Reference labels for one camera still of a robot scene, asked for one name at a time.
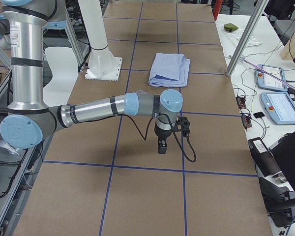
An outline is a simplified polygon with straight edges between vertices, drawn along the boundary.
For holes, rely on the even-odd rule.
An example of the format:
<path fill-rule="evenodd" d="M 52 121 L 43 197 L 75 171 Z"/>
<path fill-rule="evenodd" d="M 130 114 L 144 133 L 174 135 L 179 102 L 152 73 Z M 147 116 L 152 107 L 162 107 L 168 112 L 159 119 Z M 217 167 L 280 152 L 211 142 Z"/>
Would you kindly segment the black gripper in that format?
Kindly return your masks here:
<path fill-rule="evenodd" d="M 159 117 L 156 119 L 154 132 L 158 136 L 158 154 L 166 154 L 166 139 L 173 132 L 181 132 L 183 137 L 188 138 L 190 134 L 190 122 L 187 117 L 177 117 L 176 121 L 171 124 L 167 117 Z"/>

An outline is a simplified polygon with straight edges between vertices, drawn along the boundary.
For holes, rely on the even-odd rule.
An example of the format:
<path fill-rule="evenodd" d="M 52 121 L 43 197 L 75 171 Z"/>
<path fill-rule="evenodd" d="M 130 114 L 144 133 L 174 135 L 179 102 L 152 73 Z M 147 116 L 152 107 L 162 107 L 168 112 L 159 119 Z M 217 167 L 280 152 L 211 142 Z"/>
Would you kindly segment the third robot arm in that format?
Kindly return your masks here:
<path fill-rule="evenodd" d="M 2 13 L 0 13 L 0 47 L 10 49 L 9 21 Z"/>

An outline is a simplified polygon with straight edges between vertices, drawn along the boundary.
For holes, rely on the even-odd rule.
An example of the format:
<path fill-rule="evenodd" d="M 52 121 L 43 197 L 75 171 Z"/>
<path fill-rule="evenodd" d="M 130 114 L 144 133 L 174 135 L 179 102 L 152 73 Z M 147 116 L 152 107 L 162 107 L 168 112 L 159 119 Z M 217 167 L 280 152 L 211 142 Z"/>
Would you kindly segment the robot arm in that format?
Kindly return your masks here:
<path fill-rule="evenodd" d="M 62 0 L 4 0 L 9 21 L 13 100 L 0 123 L 0 147 L 10 153 L 36 146 L 55 132 L 74 124 L 117 116 L 155 119 L 158 153 L 166 139 L 181 132 L 189 136 L 189 121 L 179 117 L 183 97 L 174 89 L 160 95 L 132 92 L 120 96 L 68 104 L 78 77 L 71 48 L 43 48 L 45 29 L 66 28 L 67 10 Z"/>

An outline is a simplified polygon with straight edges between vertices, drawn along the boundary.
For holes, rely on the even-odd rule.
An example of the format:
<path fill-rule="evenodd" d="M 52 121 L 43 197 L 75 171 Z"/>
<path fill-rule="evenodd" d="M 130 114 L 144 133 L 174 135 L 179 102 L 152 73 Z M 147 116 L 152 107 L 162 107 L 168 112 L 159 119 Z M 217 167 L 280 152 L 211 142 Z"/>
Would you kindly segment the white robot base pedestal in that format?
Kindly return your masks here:
<path fill-rule="evenodd" d="M 78 4 L 91 47 L 86 79 L 117 81 L 122 58 L 109 50 L 100 1 L 79 0 Z"/>

